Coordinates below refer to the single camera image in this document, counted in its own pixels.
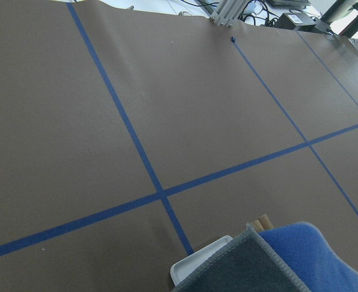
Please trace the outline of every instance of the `blue tape line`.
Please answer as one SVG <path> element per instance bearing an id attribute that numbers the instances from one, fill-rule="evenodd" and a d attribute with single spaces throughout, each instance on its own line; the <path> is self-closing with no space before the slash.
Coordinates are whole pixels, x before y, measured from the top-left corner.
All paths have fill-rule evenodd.
<path id="1" fill-rule="evenodd" d="M 90 53 L 93 61 L 95 62 L 95 65 L 96 67 L 98 68 L 99 70 L 99 73 L 112 97 L 112 100 L 114 101 L 117 109 L 118 109 L 118 112 L 123 120 L 123 123 L 125 123 L 125 126 L 126 128 L 128 129 L 128 132 L 131 136 L 131 139 L 133 140 L 133 143 L 134 145 L 136 146 L 136 149 L 141 157 L 141 160 L 153 182 L 153 185 L 154 187 L 156 188 L 156 190 L 158 192 L 162 191 L 162 187 L 161 187 L 161 184 L 157 178 L 157 175 L 155 174 L 153 168 L 152 168 L 152 165 L 148 159 L 148 157 L 146 156 L 146 152 L 145 150 L 143 149 L 142 145 L 141 145 L 141 142 L 139 141 L 138 139 L 138 136 L 136 134 L 136 131 L 134 130 L 133 126 L 131 125 L 131 122 L 130 122 L 130 119 L 128 117 L 128 115 L 126 114 L 125 112 L 125 109 L 123 108 L 123 105 L 122 103 L 120 102 L 119 98 L 118 98 L 118 95 L 113 87 L 113 85 L 111 84 L 110 82 L 110 79 L 106 73 L 106 70 L 104 69 L 91 41 L 89 40 L 89 37 L 87 35 L 87 32 L 85 31 L 79 17 L 77 16 L 76 14 L 76 11 L 75 9 L 73 8 L 72 4 L 71 3 L 67 3 L 67 7 L 68 7 L 68 10 L 69 12 L 71 13 L 74 21 L 75 21 L 75 24 L 81 34 L 81 36 L 83 37 L 83 40 L 84 40 L 84 43 L 86 44 L 87 46 L 87 49 L 88 49 L 88 52 Z"/>
<path id="2" fill-rule="evenodd" d="M 324 135 L 324 136 L 322 136 L 322 137 L 315 138 L 315 139 L 313 139 L 313 140 L 310 140 L 309 143 L 310 143 L 311 145 L 314 145 L 314 144 L 316 144 L 316 143 L 319 143 L 319 142 L 328 140 L 328 139 L 330 139 L 330 138 L 333 138 L 333 137 L 342 135 L 342 134 L 344 134 L 344 133 L 353 131 L 353 130 L 355 130 L 355 129 L 358 129 L 358 124 L 353 125 L 353 126 L 350 126 L 350 127 L 347 127 L 347 128 L 344 128 L 344 129 L 341 129 L 341 130 L 339 130 L 339 131 L 335 131 L 335 132 L 333 132 L 333 133 Z"/>
<path id="3" fill-rule="evenodd" d="M 344 128 L 344 129 L 341 129 L 339 131 L 335 131 L 333 133 L 324 135 L 322 137 L 315 138 L 313 140 L 308 141 L 308 143 L 311 144 L 311 145 L 314 145 L 316 143 L 323 142 L 325 140 L 331 139 L 331 138 L 339 136 L 341 134 L 345 134 L 345 133 L 353 131 L 355 129 L 358 129 L 358 124 L 350 126 L 350 127 L 347 127 L 347 128 Z M 289 153 L 295 152 L 297 150 L 300 150 L 300 149 L 303 149 L 303 148 L 306 148 L 306 147 L 308 147 L 307 143 L 301 143 L 301 144 L 298 144 L 298 145 L 295 145 L 295 146 L 292 146 L 292 147 L 289 147 L 289 148 L 286 148 L 286 149 L 283 149 L 283 150 L 280 150 L 280 151 L 276 151 L 276 152 L 273 152 L 273 153 L 271 153 L 269 155 L 265 155 L 265 156 L 262 156 L 260 158 L 256 158 L 256 159 L 244 162 L 242 164 L 238 164 L 236 166 L 229 167 L 227 169 L 220 170 L 218 172 L 214 172 L 214 173 L 212 173 L 210 175 L 202 176 L 201 178 L 194 179 L 192 181 L 180 184 L 178 186 L 171 187 L 169 189 L 166 189 L 165 193 L 167 194 L 167 196 L 172 196 L 172 195 L 175 195 L 177 193 L 186 191 L 188 189 L 192 189 L 193 187 L 200 186 L 201 184 L 209 183 L 210 181 L 213 181 L 213 180 L 218 179 L 218 178 L 222 178 L 223 176 L 227 176 L 229 174 L 236 173 L 236 172 L 239 172 L 239 171 L 244 170 L 244 169 L 248 169 L 248 168 L 250 168 L 252 166 L 261 164 L 261 163 L 266 162 L 266 161 L 273 160 L 275 158 L 279 158 L 281 156 L 287 155 Z"/>
<path id="4" fill-rule="evenodd" d="M 185 248 L 185 251 L 188 255 L 193 254 L 193 249 L 191 247 L 190 242 L 188 241 L 187 236 L 185 235 L 179 220 L 176 217 L 176 214 L 173 211 L 172 205 L 170 204 L 168 198 L 164 195 L 161 198 L 161 202 L 164 205 L 165 210 L 167 210 L 168 216 L 171 219 L 171 222 L 176 230 L 176 232 L 179 235 L 180 241 L 183 244 L 183 247 Z"/>
<path id="5" fill-rule="evenodd" d="M 319 55 L 313 50 L 313 48 L 308 44 L 308 42 L 300 35 L 300 33 L 296 30 L 296 33 L 298 34 L 298 36 L 303 40 L 303 42 L 307 45 L 307 47 L 310 49 L 310 51 L 317 57 L 317 59 L 319 60 L 319 62 L 321 62 L 321 64 L 323 65 L 323 67 L 326 68 L 326 70 L 331 74 L 331 76 L 334 78 L 334 80 L 339 84 L 339 86 L 342 87 L 342 89 L 346 92 L 346 94 L 350 97 L 350 99 L 357 105 L 358 107 L 358 102 L 354 99 L 354 97 L 349 93 L 349 91 L 346 90 L 346 88 L 340 83 L 340 81 L 338 80 L 338 78 L 331 72 L 331 70 L 329 69 L 329 67 L 327 67 L 327 65 L 325 64 L 325 62 L 323 62 L 323 60 L 319 57 Z"/>
<path id="6" fill-rule="evenodd" d="M 330 138 L 339 136 L 339 135 L 347 133 L 349 131 L 353 131 L 355 129 L 358 129 L 358 124 L 353 125 L 353 126 L 348 127 L 348 128 L 345 128 L 345 129 L 342 129 L 342 130 L 339 130 L 339 131 L 336 131 L 336 132 L 333 132 L 333 133 L 330 133 L 330 134 L 327 134 L 327 135 L 324 135 L 322 137 L 313 139 L 313 140 L 309 141 L 309 143 L 310 144 L 316 144 L 316 143 L 319 143 L 319 142 L 323 142 L 325 140 L 328 140 Z M 203 176 L 202 178 L 194 179 L 194 180 L 192 180 L 190 182 L 186 182 L 186 183 L 181 184 L 179 186 L 172 187 L 170 189 L 167 189 L 165 191 L 165 194 L 166 194 L 166 196 L 171 196 L 171 195 L 174 195 L 176 193 L 183 192 L 185 190 L 191 189 L 193 187 L 200 186 L 201 184 L 208 183 L 208 182 L 213 181 L 215 179 L 222 178 L 223 176 L 227 176 L 227 175 L 229 175 L 231 173 L 235 173 L 235 172 L 238 172 L 238 171 L 241 171 L 241 170 L 244 170 L 244 169 L 248 169 L 251 166 L 255 166 L 255 165 L 261 164 L 263 162 L 270 161 L 272 159 L 284 156 L 284 155 L 286 155 L 288 153 L 292 153 L 292 152 L 295 152 L 297 150 L 300 150 L 300 149 L 303 149 L 303 148 L 306 148 L 306 147 L 307 147 L 306 143 L 301 143 L 301 144 L 298 144 L 296 146 L 289 147 L 287 149 L 277 151 L 275 153 L 265 155 L 263 157 L 253 159 L 251 161 L 236 165 L 234 167 L 221 170 L 220 172 L 216 172 L 216 173 L 213 173 L 211 175 Z M 161 200 L 161 196 L 160 196 L 160 194 L 155 193 L 155 194 L 152 194 L 150 196 L 146 196 L 144 198 L 141 198 L 141 199 L 138 199 L 138 200 L 135 200 L 135 201 L 132 201 L 132 202 L 128 202 L 126 204 L 123 204 L 123 205 L 120 205 L 120 206 L 117 206 L 117 207 L 113 207 L 113 208 L 108 209 L 106 211 L 99 212 L 97 214 L 81 218 L 79 220 L 75 220 L 75 221 L 73 221 L 73 224 L 68 223 L 68 224 L 65 224 L 65 225 L 61 225 L 61 226 L 58 227 L 59 230 L 57 230 L 57 228 L 49 229 L 48 234 L 46 234 L 46 232 L 48 232 L 48 231 L 42 231 L 42 232 L 40 232 L 38 234 L 31 235 L 30 237 L 24 237 L 24 238 L 22 238 L 20 240 L 15 240 L 13 242 L 6 243 L 6 244 L 0 246 L 0 256 L 3 256 L 4 254 L 8 254 L 8 253 L 13 252 L 13 251 L 17 251 L 17 250 L 19 250 L 21 248 L 28 247 L 30 245 L 34 245 L 36 243 L 51 239 L 51 238 L 59 236 L 61 234 L 77 230 L 77 229 L 85 227 L 87 225 L 90 225 L 90 224 L 105 220 L 107 218 L 114 217 L 116 215 L 119 215 L 119 214 L 122 214 L 124 212 L 136 209 L 138 207 L 144 206 L 146 204 L 152 203 L 152 202 L 157 201 L 157 200 Z M 170 206 L 169 202 L 166 202 L 165 200 L 162 200 L 162 202 L 163 202 L 164 207 L 166 209 L 171 209 L 171 206 Z M 174 222 L 176 222 L 176 220 L 177 220 L 177 218 L 174 218 L 174 217 L 171 218 L 171 221 L 173 222 L 173 224 L 175 224 Z M 191 248 L 190 246 L 187 246 L 185 248 L 186 251 L 188 252 L 188 254 L 192 250 L 192 248 L 191 249 L 190 248 Z"/>
<path id="7" fill-rule="evenodd" d="M 143 162 L 143 164 L 144 164 L 144 166 L 145 166 L 145 168 L 146 168 L 146 170 L 147 170 L 147 172 L 148 172 L 148 174 L 149 174 L 149 176 L 150 176 L 150 178 L 151 178 L 151 180 L 153 182 L 153 185 L 154 185 L 154 187 L 156 188 L 157 192 L 160 195 L 160 198 L 162 200 L 164 208 L 165 208 L 170 220 L 172 221 L 172 224 L 173 224 L 173 226 L 174 226 L 174 228 L 176 230 L 177 235 L 180 238 L 180 241 L 182 242 L 186 252 L 188 254 L 192 254 L 193 250 L 191 248 L 191 244 L 188 241 L 188 238 L 185 235 L 184 230 L 182 229 L 182 227 L 181 227 L 181 225 L 179 223 L 179 220 L 177 219 L 176 214 L 174 213 L 174 211 L 173 211 L 172 207 L 170 206 L 169 202 L 167 204 L 168 200 L 165 197 L 164 190 L 163 190 L 163 188 L 161 186 L 161 183 L 160 183 L 156 173 L 154 172 L 154 169 L 153 169 L 153 167 L 152 167 L 152 165 L 150 163 L 150 160 L 148 159 L 148 157 L 146 155 L 146 152 L 142 147 L 141 141 L 139 140 L 139 138 L 138 138 L 138 136 L 136 134 L 136 131 L 133 128 L 133 125 L 130 122 L 129 117 L 126 114 L 125 109 L 124 109 L 122 103 L 120 102 L 120 99 L 119 99 L 119 97 L 118 97 L 113 85 L 111 84 L 111 81 L 110 81 L 110 79 L 109 79 L 109 77 L 108 77 L 108 75 L 106 73 L 106 70 L 104 69 L 104 67 L 103 67 L 103 65 L 101 63 L 101 61 L 100 61 L 100 59 L 99 59 L 99 57 L 98 57 L 98 55 L 97 55 L 92 43 L 91 43 L 91 41 L 90 41 L 90 39 L 89 39 L 89 37 L 87 35 L 87 32 L 85 31 L 85 29 L 84 29 L 84 27 L 83 27 L 78 15 L 77 15 L 76 11 L 75 11 L 75 9 L 73 8 L 72 4 L 67 3 L 67 7 L 68 7 L 69 12 L 72 15 L 72 18 L 75 21 L 75 24 L 76 24 L 81 36 L 83 37 L 84 43 L 86 44 L 86 46 L 88 48 L 88 51 L 89 51 L 92 59 L 94 60 L 95 65 L 98 68 L 99 73 L 100 73 L 103 81 L 105 82 L 105 85 L 106 85 L 106 87 L 107 87 L 107 89 L 108 89 L 108 91 L 109 91 L 109 93 L 110 93 L 110 95 L 111 95 L 111 97 L 112 97 L 117 109 L 118 109 L 118 112 L 120 113 L 120 116 L 122 117 L 122 120 L 123 120 L 123 122 L 125 123 L 125 125 L 126 125 L 126 127 L 128 129 L 128 132 L 129 132 L 129 134 L 131 136 L 131 139 L 133 140 L 133 143 L 136 146 L 136 149 L 137 149 L 137 151 L 139 153 L 139 156 L 141 157 L 141 160 L 142 160 L 142 162 Z"/>
<path id="8" fill-rule="evenodd" d="M 154 193 L 152 195 L 145 196 L 143 198 L 101 211 L 99 213 L 92 214 L 90 216 L 77 219 L 75 221 L 71 221 L 69 223 L 20 238 L 18 240 L 14 240 L 4 245 L 0 245 L 0 256 L 4 256 L 5 254 L 9 254 L 22 248 L 35 245 L 37 243 L 63 235 L 65 233 L 75 231 L 77 229 L 114 217 L 116 215 L 125 213 L 127 211 L 144 206 L 146 204 L 150 204 L 158 200 L 160 200 L 160 196 L 157 193 Z"/>
<path id="9" fill-rule="evenodd" d="M 334 182 L 334 184 L 337 186 L 337 188 L 339 189 L 339 191 L 341 192 L 341 194 L 343 195 L 343 197 L 346 199 L 346 201 L 349 203 L 349 205 L 352 207 L 353 211 L 356 213 L 356 215 L 358 216 L 358 209 L 357 207 L 354 205 L 354 203 L 352 202 L 352 200 L 350 199 L 350 197 L 348 196 L 348 194 L 345 192 L 345 190 L 342 188 L 342 186 L 338 183 L 338 181 L 336 180 L 335 176 L 331 173 L 330 169 L 327 167 L 327 165 L 323 162 L 322 158 L 319 156 L 319 154 L 315 151 L 315 149 L 312 147 L 312 145 L 310 144 L 310 142 L 307 140 L 306 136 L 301 132 L 301 130 L 299 129 L 299 127 L 297 126 L 297 124 L 292 120 L 291 116 L 288 114 L 288 112 L 284 109 L 284 107 L 282 106 L 282 104 L 278 101 L 278 99 L 276 98 L 276 96 L 273 94 L 273 92 L 269 89 L 269 87 L 265 84 L 265 81 L 261 78 L 261 76 L 259 75 L 259 73 L 257 73 L 256 69 L 253 67 L 253 65 L 251 64 L 251 62 L 248 60 L 248 58 L 245 56 L 244 52 L 241 50 L 241 48 L 237 45 L 236 43 L 236 38 L 232 37 L 232 43 L 233 45 L 236 47 L 236 49 L 238 50 L 238 52 L 241 54 L 241 56 L 243 57 L 243 59 L 246 61 L 246 63 L 248 64 L 248 66 L 251 68 L 251 70 L 253 71 L 253 73 L 257 76 L 257 78 L 259 79 L 259 81 L 263 84 L 263 86 L 266 88 L 266 90 L 268 91 L 268 93 L 270 94 L 270 96 L 272 96 L 273 100 L 276 102 L 276 104 L 278 105 L 278 107 L 282 110 L 282 112 L 284 113 L 284 115 L 288 118 L 288 120 L 291 122 L 291 124 L 294 126 L 294 128 L 297 130 L 297 132 L 299 133 L 299 135 L 302 137 L 302 139 L 305 141 L 305 143 L 307 144 L 307 146 L 310 148 L 310 150 L 313 152 L 313 154 L 315 155 L 315 157 L 317 158 L 317 160 L 319 161 L 319 163 L 322 165 L 322 167 L 325 169 L 325 171 L 327 172 L 327 174 L 330 176 L 330 178 L 332 179 L 332 181 Z"/>
<path id="10" fill-rule="evenodd" d="M 265 155 L 265 156 L 262 156 L 260 158 L 253 159 L 251 161 L 247 161 L 247 162 L 244 162 L 242 164 L 238 164 L 236 166 L 229 167 L 227 169 L 224 169 L 224 170 L 221 170 L 221 171 L 218 171 L 218 172 L 214 172 L 214 173 L 212 173 L 210 175 L 206 175 L 206 176 L 203 176 L 201 178 L 194 179 L 192 181 L 180 184 L 178 186 L 171 187 L 171 188 L 165 190 L 165 193 L 167 194 L 167 196 L 172 196 L 172 195 L 174 195 L 176 193 L 183 192 L 183 191 L 191 189 L 193 187 L 200 186 L 201 184 L 205 184 L 205 183 L 208 183 L 208 182 L 213 181 L 215 179 L 222 178 L 223 176 L 227 176 L 229 174 L 239 172 L 239 171 L 244 170 L 244 169 L 248 169 L 249 167 L 261 164 L 261 163 L 266 162 L 266 161 L 270 161 L 272 159 L 278 158 L 278 157 L 286 155 L 288 153 L 295 152 L 295 151 L 297 151 L 299 149 L 302 149 L 302 148 L 305 148 L 305 147 L 307 147 L 307 145 L 305 143 L 301 143 L 301 144 L 298 144 L 296 146 L 292 146 L 292 147 L 289 147 L 287 149 L 283 149 L 283 150 L 274 152 L 272 154 Z"/>

